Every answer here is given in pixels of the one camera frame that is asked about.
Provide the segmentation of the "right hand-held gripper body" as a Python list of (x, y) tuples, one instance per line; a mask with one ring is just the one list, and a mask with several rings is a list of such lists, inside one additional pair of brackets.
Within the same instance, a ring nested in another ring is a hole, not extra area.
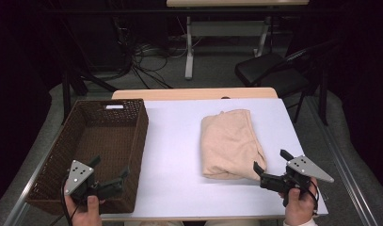
[[(333, 183), (334, 179), (323, 169), (319, 168), (307, 156), (300, 155), (291, 161), (286, 161), (285, 172), (282, 175), (273, 175), (264, 172), (260, 177), (260, 187), (284, 195), (283, 206), (288, 204), (288, 193), (292, 188), (300, 190), (300, 196), (310, 192), (311, 177), (324, 182)], [(315, 195), (315, 207), (318, 206), (319, 194)]]

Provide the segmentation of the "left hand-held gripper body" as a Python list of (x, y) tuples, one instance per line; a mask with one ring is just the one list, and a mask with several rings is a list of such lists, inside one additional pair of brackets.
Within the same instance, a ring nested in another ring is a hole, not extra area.
[(105, 183), (97, 182), (94, 174), (95, 168), (89, 168), (87, 164), (73, 160), (64, 195), (71, 196), (76, 202), (84, 202), (88, 196), (94, 195), (103, 201), (123, 192), (123, 182), (119, 177)]

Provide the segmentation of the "brown woven basket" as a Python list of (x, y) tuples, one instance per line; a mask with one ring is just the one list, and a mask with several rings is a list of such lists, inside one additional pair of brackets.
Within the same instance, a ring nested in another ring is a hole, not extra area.
[(97, 182), (119, 177), (130, 167), (123, 192), (104, 200), (103, 214), (132, 213), (149, 117), (141, 99), (78, 101), (43, 162), (26, 202), (52, 214), (62, 213), (60, 190), (73, 160), (87, 164), (99, 155), (95, 168)]

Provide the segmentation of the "beige cloth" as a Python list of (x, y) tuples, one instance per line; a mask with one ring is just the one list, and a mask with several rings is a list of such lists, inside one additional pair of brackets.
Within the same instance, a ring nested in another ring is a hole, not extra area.
[(201, 121), (202, 175), (217, 180), (259, 181), (254, 163), (263, 170), (267, 163), (253, 128), (250, 111), (235, 109), (207, 116)]

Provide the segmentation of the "person's left hand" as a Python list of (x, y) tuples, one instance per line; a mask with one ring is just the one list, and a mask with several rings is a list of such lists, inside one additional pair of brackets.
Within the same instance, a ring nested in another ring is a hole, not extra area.
[(80, 212), (76, 209), (71, 196), (65, 196), (65, 203), (72, 226), (103, 226), (100, 216), (100, 201), (97, 196), (88, 196), (86, 212)]

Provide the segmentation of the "person's right hand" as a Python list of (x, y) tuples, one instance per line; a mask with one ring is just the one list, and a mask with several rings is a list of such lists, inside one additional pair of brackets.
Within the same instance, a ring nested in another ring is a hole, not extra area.
[(285, 219), (305, 221), (313, 218), (315, 195), (317, 193), (316, 186), (317, 180), (311, 177), (310, 192), (312, 196), (308, 193), (300, 196), (300, 190), (298, 188), (292, 188), (289, 190), (288, 204), (285, 207)]

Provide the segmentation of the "black metal stand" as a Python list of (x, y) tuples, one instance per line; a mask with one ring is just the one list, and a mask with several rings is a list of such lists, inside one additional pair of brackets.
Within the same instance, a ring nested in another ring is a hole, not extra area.
[(68, 118), (72, 110), (71, 90), (73, 90), (77, 95), (80, 96), (84, 96), (88, 93), (88, 88), (86, 87), (84, 80), (91, 81), (92, 83), (110, 92), (114, 92), (117, 90), (117, 88), (109, 85), (108, 83), (104, 82), (100, 78), (97, 78), (91, 73), (86, 73), (85, 71), (74, 67), (70, 63), (65, 63), (61, 82), (63, 94), (64, 121)]

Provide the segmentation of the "black folding chair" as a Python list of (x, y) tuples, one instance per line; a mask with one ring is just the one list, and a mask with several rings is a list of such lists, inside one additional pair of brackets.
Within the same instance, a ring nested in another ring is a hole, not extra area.
[(234, 72), (247, 88), (272, 88), (281, 99), (300, 93), (294, 122), (304, 98), (319, 89), (318, 114), (327, 124), (328, 71), (339, 49), (338, 40), (328, 40), (289, 56), (269, 53), (254, 57), (238, 63)]

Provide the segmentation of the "white-legged desk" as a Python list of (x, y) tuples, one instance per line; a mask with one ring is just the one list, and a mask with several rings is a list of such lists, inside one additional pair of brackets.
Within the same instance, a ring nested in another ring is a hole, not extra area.
[[(283, 9), (287, 7), (307, 6), (310, 0), (167, 0), (169, 8), (185, 9)], [(262, 19), (220, 19), (218, 21), (195, 21), (191, 16), (186, 17), (186, 64), (184, 78), (193, 77), (194, 42), (193, 37), (258, 37), (258, 48), (254, 56), (263, 52), (266, 35), (269, 29), (269, 16)]]

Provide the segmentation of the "metal rail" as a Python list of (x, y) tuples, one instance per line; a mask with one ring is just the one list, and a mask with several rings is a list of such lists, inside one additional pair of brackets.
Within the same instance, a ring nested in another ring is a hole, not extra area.
[(27, 195), (60, 130), (61, 125), (57, 128), (40, 130), (20, 170), (8, 188), (7, 197), (13, 199), (13, 205), (3, 226), (22, 226), (22, 220), (30, 207), (26, 202)]
[(353, 203), (354, 210), (359, 215), (360, 222), (363, 226), (378, 226), (378, 221), (375, 219), (372, 209), (364, 197), (361, 187), (358, 185), (357, 179), (354, 177), (352, 170), (347, 164), (347, 160), (344, 157), (336, 138), (333, 136), (330, 128), (323, 123), (321, 115), (318, 113), (318, 101), (314, 97), (308, 97), (306, 105), (312, 113), (319, 131), (326, 142), (331, 160), (342, 180), (341, 185), (347, 192), (347, 198)]

